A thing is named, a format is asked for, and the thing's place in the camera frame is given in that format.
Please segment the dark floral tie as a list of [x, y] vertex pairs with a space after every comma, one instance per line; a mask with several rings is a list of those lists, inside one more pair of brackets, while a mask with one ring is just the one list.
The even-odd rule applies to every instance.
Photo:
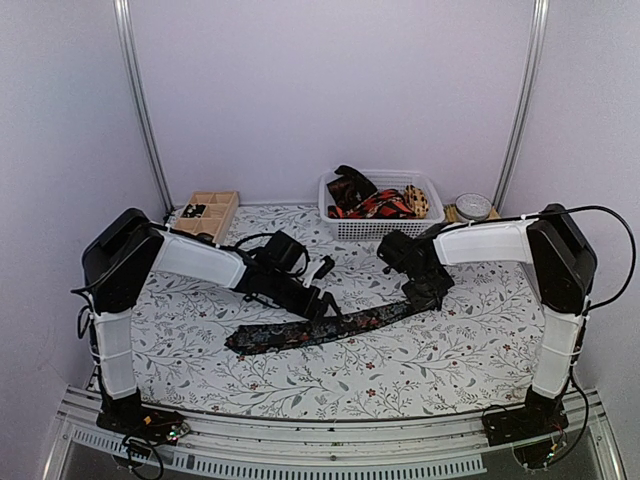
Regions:
[[316, 346], [384, 328], [431, 310], [435, 301], [400, 301], [341, 316], [278, 324], [240, 325], [224, 345], [238, 355], [257, 355]]

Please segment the white plastic basket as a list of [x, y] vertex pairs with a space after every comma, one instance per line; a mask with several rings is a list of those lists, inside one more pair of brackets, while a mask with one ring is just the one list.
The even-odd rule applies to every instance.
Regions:
[[319, 180], [318, 210], [320, 219], [329, 228], [332, 237], [340, 241], [379, 241], [393, 230], [401, 230], [410, 237], [415, 237], [430, 226], [445, 221], [444, 206], [434, 185], [420, 172], [394, 170], [362, 170], [379, 191], [395, 189], [400, 193], [408, 185], [420, 189], [427, 200], [428, 211], [424, 219], [341, 219], [330, 218], [328, 210], [335, 202], [331, 197], [327, 184], [336, 180], [338, 175], [330, 171], [324, 173]]

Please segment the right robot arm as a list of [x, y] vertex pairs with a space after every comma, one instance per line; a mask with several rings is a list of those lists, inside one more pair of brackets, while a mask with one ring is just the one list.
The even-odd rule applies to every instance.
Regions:
[[416, 310], [438, 309], [453, 285], [450, 266], [517, 262], [533, 267], [544, 331], [530, 390], [539, 396], [517, 415], [517, 427], [537, 436], [552, 424], [569, 380], [591, 305], [597, 257], [569, 210], [550, 204], [514, 219], [438, 224], [415, 238], [394, 230], [377, 250], [388, 269], [407, 277], [403, 290]]

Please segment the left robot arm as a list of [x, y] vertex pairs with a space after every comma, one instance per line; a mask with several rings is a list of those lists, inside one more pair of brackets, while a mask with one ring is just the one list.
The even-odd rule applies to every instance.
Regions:
[[114, 400], [111, 419], [128, 434], [148, 426], [148, 412], [132, 397], [132, 321], [152, 281], [189, 282], [230, 291], [316, 321], [338, 313], [333, 295], [314, 282], [320, 270], [308, 249], [282, 230], [260, 232], [231, 245], [205, 233], [188, 233], [151, 221], [141, 210], [120, 214], [84, 250], [82, 297], [93, 316], [94, 358], [103, 394]]

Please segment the bamboo coaster mat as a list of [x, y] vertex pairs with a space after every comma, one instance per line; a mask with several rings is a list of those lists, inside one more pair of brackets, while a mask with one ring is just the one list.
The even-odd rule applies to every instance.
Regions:
[[[445, 220], [449, 223], [468, 223], [469, 219], [460, 215], [454, 204], [447, 204], [444, 206]], [[497, 210], [492, 207], [487, 220], [500, 219], [500, 215]]]

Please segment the yellow spotted tie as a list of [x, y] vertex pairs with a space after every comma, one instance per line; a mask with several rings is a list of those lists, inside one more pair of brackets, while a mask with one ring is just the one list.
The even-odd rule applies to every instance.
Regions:
[[425, 219], [430, 206], [424, 191], [414, 185], [407, 185], [403, 196], [407, 207], [411, 209], [414, 216], [417, 219]]

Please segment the floral tablecloth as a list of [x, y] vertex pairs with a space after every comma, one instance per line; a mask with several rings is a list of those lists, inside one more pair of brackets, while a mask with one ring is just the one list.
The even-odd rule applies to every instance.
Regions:
[[257, 355], [224, 343], [240, 325], [306, 320], [242, 287], [236, 253], [154, 231], [150, 269], [92, 296], [106, 393], [241, 416], [335, 420], [479, 410], [523, 400], [544, 317], [522, 267], [451, 268], [440, 311], [342, 340]]

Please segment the red black tie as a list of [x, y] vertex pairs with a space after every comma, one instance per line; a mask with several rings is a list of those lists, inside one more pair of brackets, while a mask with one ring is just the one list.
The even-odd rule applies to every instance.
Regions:
[[335, 205], [329, 206], [327, 213], [331, 219], [345, 220], [405, 220], [416, 218], [414, 211], [408, 206], [404, 196], [394, 189], [377, 192], [348, 210]]

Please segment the ceramic bowl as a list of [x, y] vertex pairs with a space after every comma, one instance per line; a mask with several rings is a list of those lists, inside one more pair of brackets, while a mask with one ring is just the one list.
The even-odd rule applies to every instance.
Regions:
[[462, 222], [486, 220], [492, 210], [491, 201], [478, 193], [459, 195], [455, 200], [454, 206], [457, 217]]

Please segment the dark patterned tie in basket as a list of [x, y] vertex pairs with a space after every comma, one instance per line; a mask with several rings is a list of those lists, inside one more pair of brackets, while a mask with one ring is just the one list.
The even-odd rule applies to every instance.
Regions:
[[377, 187], [360, 171], [347, 165], [339, 166], [335, 180], [327, 183], [334, 204], [342, 210], [351, 210], [376, 194]]

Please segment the rolled tie with white dots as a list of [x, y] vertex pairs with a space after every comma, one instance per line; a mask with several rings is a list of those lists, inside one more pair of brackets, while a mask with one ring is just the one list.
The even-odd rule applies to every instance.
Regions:
[[185, 219], [202, 218], [206, 211], [206, 208], [207, 208], [206, 204], [189, 203], [183, 208], [181, 213], [181, 218], [185, 218]]

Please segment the front aluminium rail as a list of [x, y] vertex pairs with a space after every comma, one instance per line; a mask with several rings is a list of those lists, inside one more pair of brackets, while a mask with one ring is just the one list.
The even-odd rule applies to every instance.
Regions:
[[486, 413], [287, 421], [190, 412], [175, 444], [128, 450], [96, 424], [100, 399], [70, 388], [54, 420], [47, 479], [623, 479], [595, 391], [569, 393], [568, 427], [491, 445]]

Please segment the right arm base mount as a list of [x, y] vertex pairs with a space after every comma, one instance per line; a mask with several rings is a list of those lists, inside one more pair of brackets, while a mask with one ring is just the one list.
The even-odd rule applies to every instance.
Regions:
[[482, 414], [481, 422], [490, 446], [564, 431], [569, 426], [562, 397], [547, 398], [532, 387], [527, 389], [521, 407], [490, 406]]

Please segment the right aluminium frame post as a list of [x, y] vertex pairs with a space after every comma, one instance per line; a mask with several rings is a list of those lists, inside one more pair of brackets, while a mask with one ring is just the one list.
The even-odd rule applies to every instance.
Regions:
[[493, 206], [498, 213], [504, 208], [524, 138], [536, 78], [544, 49], [549, 4], [550, 2], [548, 0], [535, 0], [533, 2], [532, 20], [520, 92], [516, 103], [512, 128], [507, 141], [504, 160], [493, 197]]

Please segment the aluminium frame post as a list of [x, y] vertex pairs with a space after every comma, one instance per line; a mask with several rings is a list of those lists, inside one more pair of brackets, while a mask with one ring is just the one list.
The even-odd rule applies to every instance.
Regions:
[[544, 49], [549, 4], [550, 2], [548, 0], [535, 0], [533, 2], [532, 20], [520, 92], [516, 103], [512, 128], [507, 141], [504, 160], [493, 197], [493, 206], [498, 213], [504, 208], [524, 138], [536, 78]]
[[161, 162], [156, 138], [153, 131], [151, 115], [144, 92], [143, 79], [135, 44], [133, 22], [131, 18], [131, 2], [115, 0], [113, 2], [116, 29], [122, 51], [125, 73], [131, 89], [133, 105], [142, 135], [147, 159], [150, 165], [152, 180], [158, 191], [164, 215], [171, 214], [175, 205], [170, 193], [169, 183]]

